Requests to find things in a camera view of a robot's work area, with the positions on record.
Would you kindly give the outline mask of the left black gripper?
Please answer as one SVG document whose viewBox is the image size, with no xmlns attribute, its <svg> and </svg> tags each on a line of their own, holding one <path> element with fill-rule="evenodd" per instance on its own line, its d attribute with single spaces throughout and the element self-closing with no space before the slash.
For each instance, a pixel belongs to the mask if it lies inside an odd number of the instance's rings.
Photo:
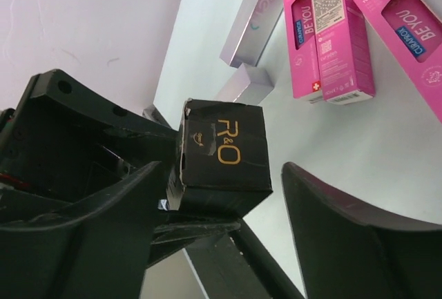
<svg viewBox="0 0 442 299">
<path fill-rule="evenodd" d="M 76 202 L 152 161 L 172 163 L 176 137 L 54 69 L 30 79 L 1 128 L 1 176 L 22 191 Z"/>
</svg>

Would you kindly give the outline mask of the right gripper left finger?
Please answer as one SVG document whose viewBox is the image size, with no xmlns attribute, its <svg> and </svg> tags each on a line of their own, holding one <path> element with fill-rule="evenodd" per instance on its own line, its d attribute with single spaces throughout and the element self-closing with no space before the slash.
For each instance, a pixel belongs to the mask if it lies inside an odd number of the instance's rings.
<svg viewBox="0 0 442 299">
<path fill-rule="evenodd" d="M 138 298 L 162 185 L 151 162 L 76 203 L 1 225 L 2 298 Z"/>
</svg>

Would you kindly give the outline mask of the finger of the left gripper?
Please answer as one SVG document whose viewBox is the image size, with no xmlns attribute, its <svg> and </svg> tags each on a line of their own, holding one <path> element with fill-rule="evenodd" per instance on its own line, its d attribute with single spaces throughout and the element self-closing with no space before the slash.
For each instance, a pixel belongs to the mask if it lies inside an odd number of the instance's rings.
<svg viewBox="0 0 442 299">
<path fill-rule="evenodd" d="M 181 249 L 209 238 L 240 228 L 238 219 L 222 218 L 163 218 L 154 227 L 146 269 Z"/>
</svg>

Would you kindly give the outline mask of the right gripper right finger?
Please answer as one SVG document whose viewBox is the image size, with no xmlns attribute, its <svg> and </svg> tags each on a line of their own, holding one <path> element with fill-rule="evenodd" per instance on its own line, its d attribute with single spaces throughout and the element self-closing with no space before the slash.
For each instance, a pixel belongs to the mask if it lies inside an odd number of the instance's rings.
<svg viewBox="0 0 442 299">
<path fill-rule="evenodd" d="M 440 298 L 441 225 L 364 202 L 300 168 L 282 185 L 308 298 Z"/>
</svg>

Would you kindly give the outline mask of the silver O toothpaste box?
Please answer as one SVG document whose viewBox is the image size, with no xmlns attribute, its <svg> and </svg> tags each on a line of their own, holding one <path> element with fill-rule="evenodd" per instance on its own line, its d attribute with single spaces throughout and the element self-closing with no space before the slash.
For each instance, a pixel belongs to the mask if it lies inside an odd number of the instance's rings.
<svg viewBox="0 0 442 299">
<path fill-rule="evenodd" d="M 262 107 L 188 99 L 166 192 L 170 210 L 243 218 L 272 192 Z"/>
</svg>

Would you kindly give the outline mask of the plain silver toothpaste box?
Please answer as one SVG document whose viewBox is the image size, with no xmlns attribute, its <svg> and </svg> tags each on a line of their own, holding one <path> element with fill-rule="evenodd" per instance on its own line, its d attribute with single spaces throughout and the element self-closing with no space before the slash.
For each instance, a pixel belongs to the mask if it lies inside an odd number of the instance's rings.
<svg viewBox="0 0 442 299">
<path fill-rule="evenodd" d="M 256 66 L 282 13 L 282 0 L 243 0 L 220 58 L 231 67 Z"/>
</svg>

